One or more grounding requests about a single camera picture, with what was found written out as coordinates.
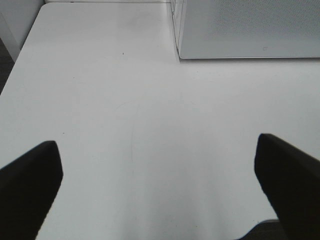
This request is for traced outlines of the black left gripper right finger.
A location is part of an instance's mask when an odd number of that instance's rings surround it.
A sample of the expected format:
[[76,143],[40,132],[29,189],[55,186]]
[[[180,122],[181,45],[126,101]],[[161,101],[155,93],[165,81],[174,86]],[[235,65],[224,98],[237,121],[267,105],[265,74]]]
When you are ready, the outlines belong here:
[[320,162],[279,137],[258,137],[254,172],[290,240],[320,238]]

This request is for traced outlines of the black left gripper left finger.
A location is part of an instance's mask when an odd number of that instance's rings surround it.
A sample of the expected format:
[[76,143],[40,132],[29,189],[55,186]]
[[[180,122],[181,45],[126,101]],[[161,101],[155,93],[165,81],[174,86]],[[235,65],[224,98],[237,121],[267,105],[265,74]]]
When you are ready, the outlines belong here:
[[0,170],[0,238],[34,240],[63,179],[58,145],[44,141]]

